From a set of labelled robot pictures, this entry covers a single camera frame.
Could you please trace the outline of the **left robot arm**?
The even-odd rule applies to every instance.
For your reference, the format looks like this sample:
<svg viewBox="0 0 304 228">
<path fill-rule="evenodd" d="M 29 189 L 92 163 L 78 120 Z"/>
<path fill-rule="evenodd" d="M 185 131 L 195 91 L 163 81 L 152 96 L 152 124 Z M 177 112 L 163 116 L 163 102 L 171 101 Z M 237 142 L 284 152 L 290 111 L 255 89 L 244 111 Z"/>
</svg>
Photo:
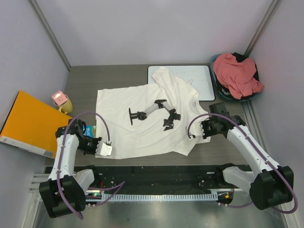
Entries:
<svg viewBox="0 0 304 228">
<path fill-rule="evenodd" d="M 94 165 L 74 171 L 77 150 L 95 155 L 101 138 L 84 135 L 84 121 L 70 119 L 67 126 L 59 127 L 55 133 L 57 153 L 47 181 L 40 183 L 39 193 L 51 218 L 75 214 L 83 219 L 86 208 L 86 191 L 101 186 L 101 177 Z"/>
</svg>

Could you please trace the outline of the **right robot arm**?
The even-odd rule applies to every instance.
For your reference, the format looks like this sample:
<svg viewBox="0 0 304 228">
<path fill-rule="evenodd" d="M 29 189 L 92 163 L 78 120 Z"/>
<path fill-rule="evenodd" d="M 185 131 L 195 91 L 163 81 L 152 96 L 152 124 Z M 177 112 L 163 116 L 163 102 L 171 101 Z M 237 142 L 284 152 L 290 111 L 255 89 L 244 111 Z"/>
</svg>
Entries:
<svg viewBox="0 0 304 228">
<path fill-rule="evenodd" d="M 298 200 L 293 190 L 292 169 L 272 159 L 251 135 L 245 122 L 238 115 L 231 116 L 224 103 L 212 104 L 209 110 L 209 118 L 201 122 L 203 137 L 223 135 L 240 151 L 252 170 L 249 174 L 233 164 L 226 164 L 214 176 L 216 185 L 239 187 L 249 194 L 259 210 L 293 201 L 294 208 L 288 213 L 295 212 Z"/>
</svg>

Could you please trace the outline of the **white t-shirt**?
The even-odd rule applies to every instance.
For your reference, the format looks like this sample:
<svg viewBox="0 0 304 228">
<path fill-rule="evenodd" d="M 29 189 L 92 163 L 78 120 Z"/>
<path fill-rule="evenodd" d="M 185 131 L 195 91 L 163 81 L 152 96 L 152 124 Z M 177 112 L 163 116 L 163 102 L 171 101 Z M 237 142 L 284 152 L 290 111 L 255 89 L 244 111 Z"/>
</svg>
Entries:
<svg viewBox="0 0 304 228">
<path fill-rule="evenodd" d="M 97 92 L 96 136 L 112 143 L 112 159 L 128 159 L 176 152 L 188 155 L 202 135 L 190 139 L 188 126 L 206 116 L 199 93 L 190 84 L 161 67 L 154 84 Z"/>
</svg>

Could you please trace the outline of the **blue treehouse book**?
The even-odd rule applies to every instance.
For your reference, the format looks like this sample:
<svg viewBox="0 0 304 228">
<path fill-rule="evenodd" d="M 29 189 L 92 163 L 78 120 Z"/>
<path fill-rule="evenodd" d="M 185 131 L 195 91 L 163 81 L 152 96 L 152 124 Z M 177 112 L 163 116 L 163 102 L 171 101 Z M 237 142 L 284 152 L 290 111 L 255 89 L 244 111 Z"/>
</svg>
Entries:
<svg viewBox="0 0 304 228">
<path fill-rule="evenodd" d="M 84 136 L 89 136 L 91 138 L 96 137 L 96 126 L 95 125 L 83 125 L 83 135 Z"/>
</svg>

